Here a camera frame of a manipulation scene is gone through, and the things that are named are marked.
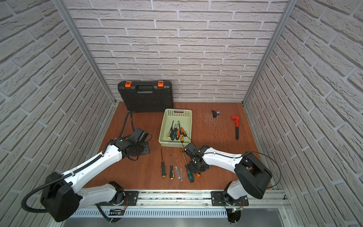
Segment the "orange handle screwdriver slim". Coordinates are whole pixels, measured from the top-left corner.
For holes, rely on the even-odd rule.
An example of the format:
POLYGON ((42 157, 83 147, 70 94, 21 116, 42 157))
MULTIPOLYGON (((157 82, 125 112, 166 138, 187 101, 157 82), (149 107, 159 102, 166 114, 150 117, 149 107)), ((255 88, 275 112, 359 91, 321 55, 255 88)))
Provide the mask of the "orange handle screwdriver slim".
POLYGON ((181 127, 181 125, 179 124, 179 129, 180 130, 182 130, 183 131, 183 133, 184 133, 184 136, 187 136, 187 133, 186 133, 186 131, 181 127))

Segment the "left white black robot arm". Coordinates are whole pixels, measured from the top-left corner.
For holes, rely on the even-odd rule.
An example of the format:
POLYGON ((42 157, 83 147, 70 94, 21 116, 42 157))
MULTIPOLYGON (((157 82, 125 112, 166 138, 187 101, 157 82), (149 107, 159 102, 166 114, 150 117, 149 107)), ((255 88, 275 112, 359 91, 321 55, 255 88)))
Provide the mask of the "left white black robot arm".
POLYGON ((92 187, 84 186, 122 159, 137 160, 140 155, 149 153, 146 138, 148 133, 136 128, 132 135, 111 140, 104 151, 87 160, 83 164, 58 174, 50 174, 46 178, 47 186, 42 190, 41 204, 56 222, 71 217, 77 210, 102 202, 113 205, 127 203, 124 189, 115 181, 92 187))

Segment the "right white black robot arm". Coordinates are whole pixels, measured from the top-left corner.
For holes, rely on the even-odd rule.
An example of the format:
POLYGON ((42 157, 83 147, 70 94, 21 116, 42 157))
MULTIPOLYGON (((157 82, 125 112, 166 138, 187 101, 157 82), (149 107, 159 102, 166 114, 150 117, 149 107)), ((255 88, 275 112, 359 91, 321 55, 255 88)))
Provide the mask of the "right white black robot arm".
POLYGON ((217 166, 228 170, 237 176, 236 181, 231 181, 225 190, 217 195, 218 203, 234 206, 241 199, 250 195, 262 199, 272 178, 271 171, 251 152, 245 154, 231 154, 216 150, 209 146, 198 148, 192 143, 184 148, 184 152, 191 158, 188 162, 189 169, 194 174, 200 174, 217 166))

